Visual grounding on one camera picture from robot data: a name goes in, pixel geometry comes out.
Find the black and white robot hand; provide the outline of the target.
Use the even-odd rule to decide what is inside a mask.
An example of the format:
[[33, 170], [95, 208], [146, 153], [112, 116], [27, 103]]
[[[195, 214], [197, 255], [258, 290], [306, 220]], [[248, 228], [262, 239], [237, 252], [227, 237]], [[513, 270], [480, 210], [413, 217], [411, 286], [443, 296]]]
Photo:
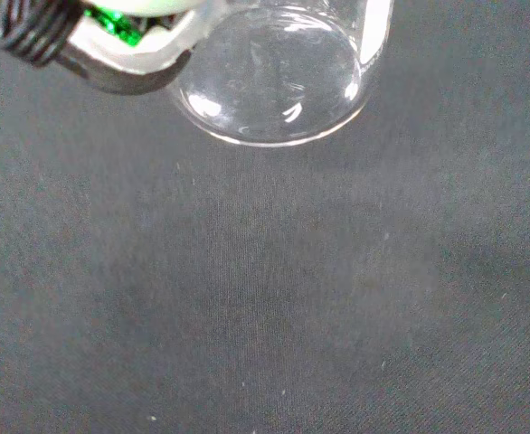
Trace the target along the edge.
[[99, 90], [142, 95], [170, 84], [227, 10], [225, 1], [0, 1], [0, 47]]

